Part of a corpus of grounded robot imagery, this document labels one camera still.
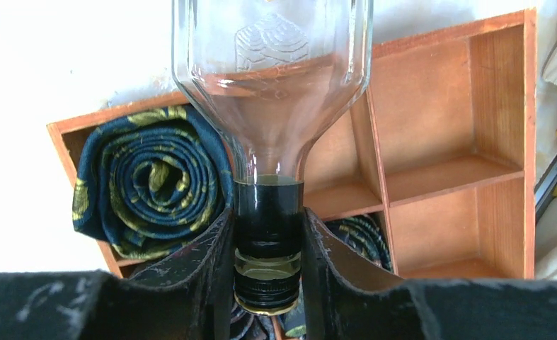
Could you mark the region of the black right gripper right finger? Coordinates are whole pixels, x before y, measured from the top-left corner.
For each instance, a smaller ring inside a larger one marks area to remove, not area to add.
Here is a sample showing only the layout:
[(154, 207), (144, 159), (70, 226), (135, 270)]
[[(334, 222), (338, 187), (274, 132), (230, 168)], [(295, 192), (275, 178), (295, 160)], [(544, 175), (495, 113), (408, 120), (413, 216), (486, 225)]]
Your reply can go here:
[(557, 339), (557, 280), (404, 279), (310, 210), (304, 231), (309, 339)]

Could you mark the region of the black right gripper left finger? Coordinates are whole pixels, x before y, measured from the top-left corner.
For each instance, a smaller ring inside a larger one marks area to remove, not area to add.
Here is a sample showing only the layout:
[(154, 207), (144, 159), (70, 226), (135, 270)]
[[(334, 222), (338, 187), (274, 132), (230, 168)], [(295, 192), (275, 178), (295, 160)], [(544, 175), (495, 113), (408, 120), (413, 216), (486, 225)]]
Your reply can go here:
[(231, 218), (130, 278), (0, 273), (0, 339), (228, 339)]

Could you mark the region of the clear whisky bottle black label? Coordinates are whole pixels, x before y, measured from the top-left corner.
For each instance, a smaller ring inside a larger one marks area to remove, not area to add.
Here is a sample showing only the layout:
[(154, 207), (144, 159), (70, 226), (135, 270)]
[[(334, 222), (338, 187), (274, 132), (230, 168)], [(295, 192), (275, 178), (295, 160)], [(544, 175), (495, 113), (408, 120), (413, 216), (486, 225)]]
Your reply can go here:
[(174, 1), (172, 72), (232, 155), (234, 295), (258, 315), (299, 297), (304, 167), (367, 88), (371, 1)]

